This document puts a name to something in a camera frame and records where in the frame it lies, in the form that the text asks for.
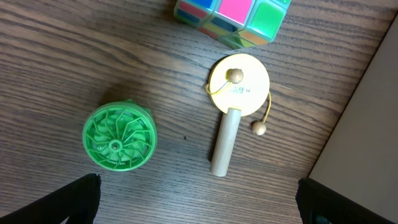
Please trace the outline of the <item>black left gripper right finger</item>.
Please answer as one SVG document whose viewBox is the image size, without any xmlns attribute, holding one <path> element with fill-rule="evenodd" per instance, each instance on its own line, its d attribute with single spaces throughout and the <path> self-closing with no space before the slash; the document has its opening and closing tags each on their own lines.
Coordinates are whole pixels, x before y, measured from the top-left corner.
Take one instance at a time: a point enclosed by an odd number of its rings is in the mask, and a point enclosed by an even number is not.
<svg viewBox="0 0 398 224">
<path fill-rule="evenodd" d="M 298 181 L 295 200 L 303 224 L 393 224 L 310 178 Z"/>
</svg>

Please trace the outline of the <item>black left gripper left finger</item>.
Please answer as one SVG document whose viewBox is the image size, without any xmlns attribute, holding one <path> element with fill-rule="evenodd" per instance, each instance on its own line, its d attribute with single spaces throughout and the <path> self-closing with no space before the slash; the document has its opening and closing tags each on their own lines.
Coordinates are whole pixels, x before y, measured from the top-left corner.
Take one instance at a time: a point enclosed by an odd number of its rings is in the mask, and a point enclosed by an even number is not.
<svg viewBox="0 0 398 224">
<path fill-rule="evenodd" d="M 1 217 L 1 223 L 93 223 L 100 198 L 101 177 L 87 174 Z"/>
</svg>

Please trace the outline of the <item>green plastic wheel toy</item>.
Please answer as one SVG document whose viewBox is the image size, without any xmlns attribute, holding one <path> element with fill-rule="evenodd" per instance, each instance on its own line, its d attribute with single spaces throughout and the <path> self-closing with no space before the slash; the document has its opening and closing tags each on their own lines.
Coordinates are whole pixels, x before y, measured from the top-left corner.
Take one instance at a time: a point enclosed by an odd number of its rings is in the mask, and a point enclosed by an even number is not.
<svg viewBox="0 0 398 224">
<path fill-rule="evenodd" d="M 107 103 L 94 110 L 81 136 L 93 162 L 118 172 L 143 166 L 155 153 L 158 137 L 150 110 L 132 100 Z"/>
</svg>

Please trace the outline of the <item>yellow wooden rattle drum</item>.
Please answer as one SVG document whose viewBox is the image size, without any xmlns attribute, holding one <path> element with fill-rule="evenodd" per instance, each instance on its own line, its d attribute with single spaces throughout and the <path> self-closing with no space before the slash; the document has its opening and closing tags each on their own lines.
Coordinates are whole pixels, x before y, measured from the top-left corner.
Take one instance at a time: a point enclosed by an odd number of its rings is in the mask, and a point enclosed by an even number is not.
<svg viewBox="0 0 398 224">
<path fill-rule="evenodd" d="M 221 59 L 212 69 L 206 90 L 223 113 L 210 172 L 217 177 L 227 174 L 239 123 L 268 102 L 265 115 L 253 122 L 252 132 L 266 133 L 266 120 L 271 110 L 270 79 L 262 62 L 248 54 L 234 54 Z"/>
</svg>

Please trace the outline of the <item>colourful puzzle cube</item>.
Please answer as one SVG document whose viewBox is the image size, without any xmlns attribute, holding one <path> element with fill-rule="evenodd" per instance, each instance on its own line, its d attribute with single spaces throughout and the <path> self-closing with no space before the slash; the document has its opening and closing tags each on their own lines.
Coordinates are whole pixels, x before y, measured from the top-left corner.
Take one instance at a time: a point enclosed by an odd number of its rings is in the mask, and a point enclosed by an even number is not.
<svg viewBox="0 0 398 224">
<path fill-rule="evenodd" d="M 274 41 L 291 0 L 177 0 L 174 17 L 232 49 Z"/>
</svg>

